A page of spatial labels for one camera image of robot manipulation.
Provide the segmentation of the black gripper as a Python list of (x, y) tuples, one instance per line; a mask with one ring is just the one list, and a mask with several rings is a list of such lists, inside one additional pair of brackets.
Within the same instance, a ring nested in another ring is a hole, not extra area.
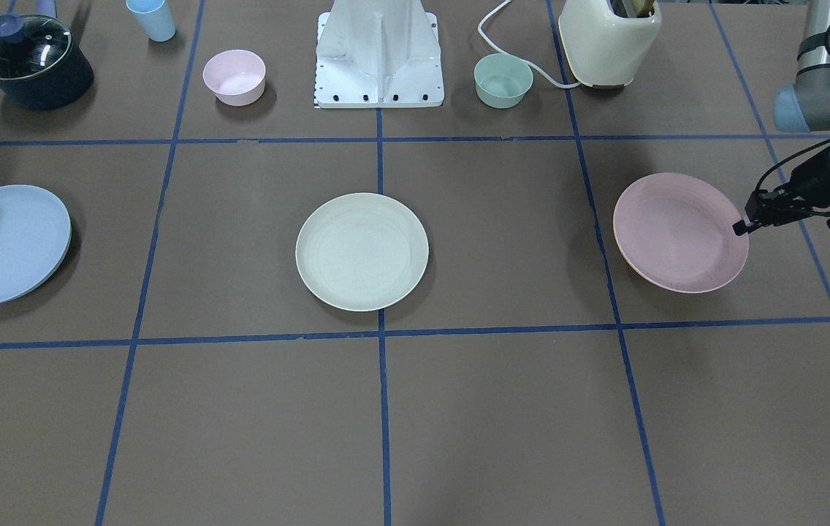
[(782, 226), (820, 214), (819, 209), (830, 207), (830, 150), (822, 150), (793, 169), (788, 182), (775, 190), (762, 189), (770, 173), (780, 167), (776, 164), (766, 171), (745, 205), (747, 222), (732, 224), (736, 236), (749, 235), (763, 226)]

